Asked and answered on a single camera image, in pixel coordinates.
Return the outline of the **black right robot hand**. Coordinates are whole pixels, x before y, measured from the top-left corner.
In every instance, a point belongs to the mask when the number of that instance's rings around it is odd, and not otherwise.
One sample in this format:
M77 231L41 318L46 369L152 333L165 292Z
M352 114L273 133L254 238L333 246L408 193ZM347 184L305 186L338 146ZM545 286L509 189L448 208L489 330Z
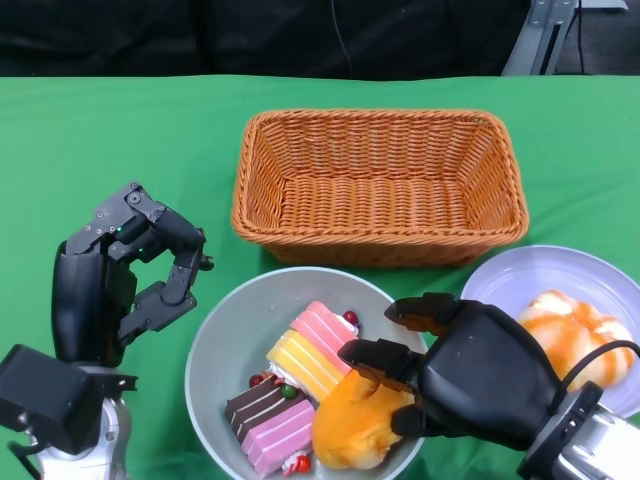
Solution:
M361 376L412 395L413 404L392 414L401 437L470 436L526 450L566 394L539 343L495 306L425 293L395 301L384 315L435 342L420 354L358 339L338 356Z

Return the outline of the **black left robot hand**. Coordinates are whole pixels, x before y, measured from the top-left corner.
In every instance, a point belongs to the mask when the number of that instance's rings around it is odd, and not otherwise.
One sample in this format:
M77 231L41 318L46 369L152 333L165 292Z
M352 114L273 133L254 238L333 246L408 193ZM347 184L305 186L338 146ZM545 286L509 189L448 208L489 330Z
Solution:
M214 264L206 236L137 182L98 205L57 250L52 331L58 359L118 367L125 349L195 308L191 292Z

